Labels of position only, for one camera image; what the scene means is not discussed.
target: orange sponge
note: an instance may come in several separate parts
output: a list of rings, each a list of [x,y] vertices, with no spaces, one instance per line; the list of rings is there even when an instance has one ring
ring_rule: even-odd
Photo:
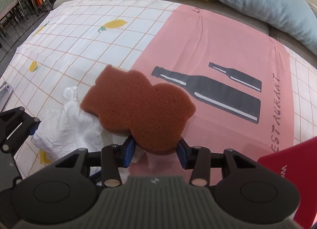
[[[129,133],[142,149],[157,155],[175,151],[196,111],[182,89],[167,83],[153,86],[141,72],[111,65],[96,79],[81,108],[98,116],[107,131]]]

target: bolt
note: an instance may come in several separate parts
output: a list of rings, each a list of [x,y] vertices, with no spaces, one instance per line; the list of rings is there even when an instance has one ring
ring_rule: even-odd
[[[114,187],[119,186],[119,185],[120,185],[120,182],[119,182],[119,180],[117,180],[117,179],[108,179],[108,180],[105,180],[104,184],[105,184],[107,187],[114,188]]]
[[[9,150],[9,146],[7,144],[3,144],[2,149],[4,151],[8,151]]]
[[[152,178],[151,183],[154,183],[154,184],[159,183],[159,178]]]
[[[202,179],[202,178],[196,178],[196,179],[191,181],[191,184],[194,186],[203,187],[207,184],[207,181],[205,179]]]

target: black bottle graphic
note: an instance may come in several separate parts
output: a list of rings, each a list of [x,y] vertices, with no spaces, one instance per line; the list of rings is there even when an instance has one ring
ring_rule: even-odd
[[[231,80],[241,83],[244,86],[250,87],[259,92],[262,91],[262,82],[246,73],[243,73],[233,68],[222,67],[212,62],[209,62],[209,67],[226,74],[226,76],[228,76]]]
[[[184,88],[195,99],[259,123],[261,101],[240,90],[202,75],[187,75],[155,67],[152,76]]]

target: red notebook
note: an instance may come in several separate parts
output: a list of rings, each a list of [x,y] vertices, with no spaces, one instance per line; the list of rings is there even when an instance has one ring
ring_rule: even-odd
[[[258,163],[296,185],[301,202],[294,220],[310,228],[317,213],[317,137],[263,156]]]

